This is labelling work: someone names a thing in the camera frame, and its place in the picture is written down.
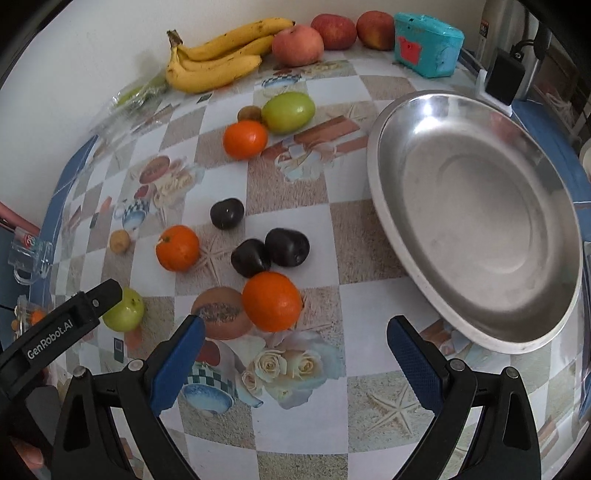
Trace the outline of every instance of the black plum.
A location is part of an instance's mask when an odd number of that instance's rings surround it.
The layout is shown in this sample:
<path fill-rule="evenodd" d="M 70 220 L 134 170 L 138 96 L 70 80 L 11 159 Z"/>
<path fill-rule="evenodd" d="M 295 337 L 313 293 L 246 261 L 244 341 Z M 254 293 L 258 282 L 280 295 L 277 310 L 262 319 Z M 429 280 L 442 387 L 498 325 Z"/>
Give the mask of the black plum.
<path fill-rule="evenodd" d="M 251 278 L 271 268 L 271 258 L 265 244 L 257 238 L 244 240 L 232 252 L 230 262 L 240 275 Z"/>
<path fill-rule="evenodd" d="M 297 267 L 310 253 L 308 237 L 297 230 L 274 228 L 265 238 L 271 260 L 280 267 Z"/>
<path fill-rule="evenodd" d="M 220 230 L 236 227 L 244 217 L 244 205 L 238 199 L 226 199 L 217 202 L 209 211 L 212 223 Z"/>

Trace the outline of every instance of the tangerine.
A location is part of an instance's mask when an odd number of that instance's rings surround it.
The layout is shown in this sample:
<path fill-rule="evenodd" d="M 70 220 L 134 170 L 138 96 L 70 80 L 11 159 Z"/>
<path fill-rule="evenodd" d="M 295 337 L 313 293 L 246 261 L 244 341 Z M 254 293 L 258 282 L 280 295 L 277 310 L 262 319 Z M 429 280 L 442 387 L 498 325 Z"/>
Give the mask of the tangerine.
<path fill-rule="evenodd" d="M 43 310 L 35 310 L 33 313 L 31 313 L 31 325 L 36 325 L 37 323 L 39 323 L 40 321 L 42 321 L 45 318 L 45 312 Z"/>
<path fill-rule="evenodd" d="M 248 160 L 264 150 L 267 140 L 267 130 L 259 122 L 241 120 L 226 128 L 223 148 L 235 160 Z"/>
<path fill-rule="evenodd" d="M 250 278 L 242 291 L 244 311 L 264 332 L 292 327 L 300 317 L 300 292 L 289 278 L 277 272 L 261 272 Z"/>
<path fill-rule="evenodd" d="M 167 228 L 156 244 L 156 257 L 166 270 L 185 272 L 199 258 L 199 237 L 188 226 Z"/>

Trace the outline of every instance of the banana stem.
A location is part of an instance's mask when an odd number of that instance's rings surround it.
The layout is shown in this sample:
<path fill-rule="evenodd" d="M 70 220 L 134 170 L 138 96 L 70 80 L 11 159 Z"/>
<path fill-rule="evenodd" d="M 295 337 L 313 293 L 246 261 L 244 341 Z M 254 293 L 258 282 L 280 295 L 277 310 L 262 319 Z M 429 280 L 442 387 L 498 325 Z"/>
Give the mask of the banana stem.
<path fill-rule="evenodd" d="M 183 44 L 183 40 L 181 40 L 181 37 L 176 30 L 167 30 L 166 34 L 168 35 L 168 41 L 170 42 L 171 48 Z"/>

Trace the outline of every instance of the teal box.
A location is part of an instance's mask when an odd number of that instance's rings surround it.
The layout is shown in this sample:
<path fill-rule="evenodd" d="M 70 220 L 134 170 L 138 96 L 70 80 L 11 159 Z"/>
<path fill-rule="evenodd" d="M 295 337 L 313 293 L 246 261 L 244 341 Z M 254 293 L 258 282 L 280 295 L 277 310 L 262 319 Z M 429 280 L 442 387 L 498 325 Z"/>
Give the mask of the teal box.
<path fill-rule="evenodd" d="M 453 74 L 464 43 L 461 30 L 428 15 L 402 12 L 394 15 L 394 26 L 397 61 L 426 78 Z"/>

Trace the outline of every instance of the glass cup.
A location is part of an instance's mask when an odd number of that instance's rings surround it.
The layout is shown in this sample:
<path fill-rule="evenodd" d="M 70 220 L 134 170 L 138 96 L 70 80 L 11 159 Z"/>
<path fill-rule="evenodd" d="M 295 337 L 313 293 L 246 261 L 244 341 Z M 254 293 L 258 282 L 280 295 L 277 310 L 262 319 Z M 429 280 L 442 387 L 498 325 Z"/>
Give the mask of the glass cup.
<path fill-rule="evenodd" d="M 14 267 L 14 278 L 22 285 L 32 285 L 45 278 L 51 267 L 52 253 L 51 242 L 17 227 L 8 253 L 8 263 Z M 29 278 L 22 277 L 19 271 L 28 273 Z"/>

